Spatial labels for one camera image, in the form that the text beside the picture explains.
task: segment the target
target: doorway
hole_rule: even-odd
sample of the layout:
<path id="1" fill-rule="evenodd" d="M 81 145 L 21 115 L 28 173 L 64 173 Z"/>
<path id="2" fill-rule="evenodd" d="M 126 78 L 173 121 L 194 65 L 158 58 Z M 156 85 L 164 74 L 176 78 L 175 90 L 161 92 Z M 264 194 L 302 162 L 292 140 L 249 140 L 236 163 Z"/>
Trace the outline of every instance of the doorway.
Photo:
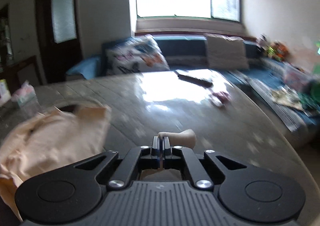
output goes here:
<path id="1" fill-rule="evenodd" d="M 0 9 L 0 71 L 12 63 L 12 49 L 9 28 L 9 5 Z"/>
<path id="2" fill-rule="evenodd" d="M 36 0 L 36 25 L 48 83 L 65 81 L 65 73 L 82 60 L 76 0 Z"/>

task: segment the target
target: patterned pillow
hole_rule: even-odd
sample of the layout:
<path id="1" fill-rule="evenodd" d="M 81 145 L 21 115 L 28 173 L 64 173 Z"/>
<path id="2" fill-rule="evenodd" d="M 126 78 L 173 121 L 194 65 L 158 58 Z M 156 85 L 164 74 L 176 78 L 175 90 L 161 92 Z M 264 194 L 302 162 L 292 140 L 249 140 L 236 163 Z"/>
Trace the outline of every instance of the patterned pillow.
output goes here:
<path id="1" fill-rule="evenodd" d="M 107 51 L 107 74 L 168 71 L 169 66 L 151 35 L 135 38 Z"/>

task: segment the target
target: window sill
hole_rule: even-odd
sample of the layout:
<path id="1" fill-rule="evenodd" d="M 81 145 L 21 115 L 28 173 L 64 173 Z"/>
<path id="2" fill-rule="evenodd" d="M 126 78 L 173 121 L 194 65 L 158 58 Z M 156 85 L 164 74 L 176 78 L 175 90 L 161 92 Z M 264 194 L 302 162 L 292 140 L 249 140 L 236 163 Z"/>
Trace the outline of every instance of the window sill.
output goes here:
<path id="1" fill-rule="evenodd" d="M 226 35 L 247 35 L 240 22 L 223 19 L 202 19 L 187 17 L 149 17 L 137 19 L 136 33 L 191 32 L 218 33 Z"/>

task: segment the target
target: door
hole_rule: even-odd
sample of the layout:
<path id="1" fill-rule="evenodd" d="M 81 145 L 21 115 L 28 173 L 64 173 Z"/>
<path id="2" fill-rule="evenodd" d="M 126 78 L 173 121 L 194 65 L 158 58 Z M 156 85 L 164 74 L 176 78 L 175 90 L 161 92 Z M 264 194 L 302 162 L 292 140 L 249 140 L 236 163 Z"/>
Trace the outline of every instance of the door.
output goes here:
<path id="1" fill-rule="evenodd" d="M 38 43 L 48 83 L 65 81 L 65 72 L 82 60 L 76 0 L 36 0 Z"/>

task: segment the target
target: blue sofa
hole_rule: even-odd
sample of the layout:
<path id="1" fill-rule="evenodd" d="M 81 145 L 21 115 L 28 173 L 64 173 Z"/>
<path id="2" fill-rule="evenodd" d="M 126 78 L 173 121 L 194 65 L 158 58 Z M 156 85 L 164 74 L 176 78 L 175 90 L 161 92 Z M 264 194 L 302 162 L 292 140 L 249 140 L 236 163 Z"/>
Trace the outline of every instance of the blue sofa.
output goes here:
<path id="1" fill-rule="evenodd" d="M 201 35 L 155 35 L 171 70 L 207 68 L 206 38 Z M 66 73 L 67 80 L 92 79 L 105 76 L 108 64 L 106 50 L 133 38 L 102 45 L 101 54 L 83 60 Z M 310 118 L 301 111 L 278 105 L 272 101 L 270 89 L 284 85 L 283 63 L 263 58 L 254 42 L 244 41 L 250 69 L 219 71 L 227 80 L 245 92 L 273 121 L 289 143 L 298 148 L 311 141 L 319 132 L 320 117 Z"/>

